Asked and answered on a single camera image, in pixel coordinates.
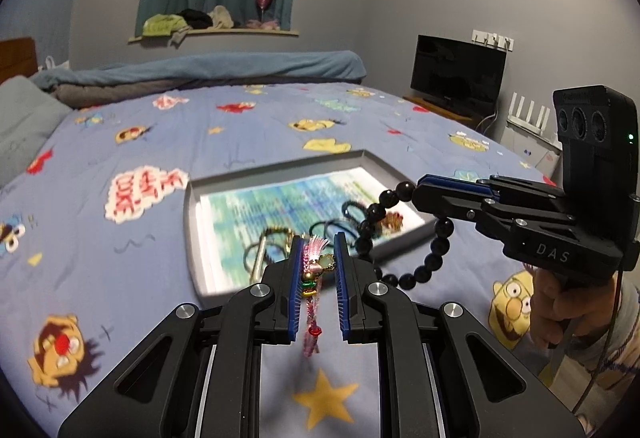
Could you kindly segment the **person's right hand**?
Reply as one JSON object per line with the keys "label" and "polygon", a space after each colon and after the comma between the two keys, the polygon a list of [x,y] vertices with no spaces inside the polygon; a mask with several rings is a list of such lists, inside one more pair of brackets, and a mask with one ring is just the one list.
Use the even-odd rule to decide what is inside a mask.
{"label": "person's right hand", "polygon": [[616,280],[614,274],[604,285],[564,290],[550,271],[537,269],[529,328],[535,345],[542,349],[559,345],[564,335],[562,322],[574,319],[578,320],[574,336],[600,338],[611,323]]}

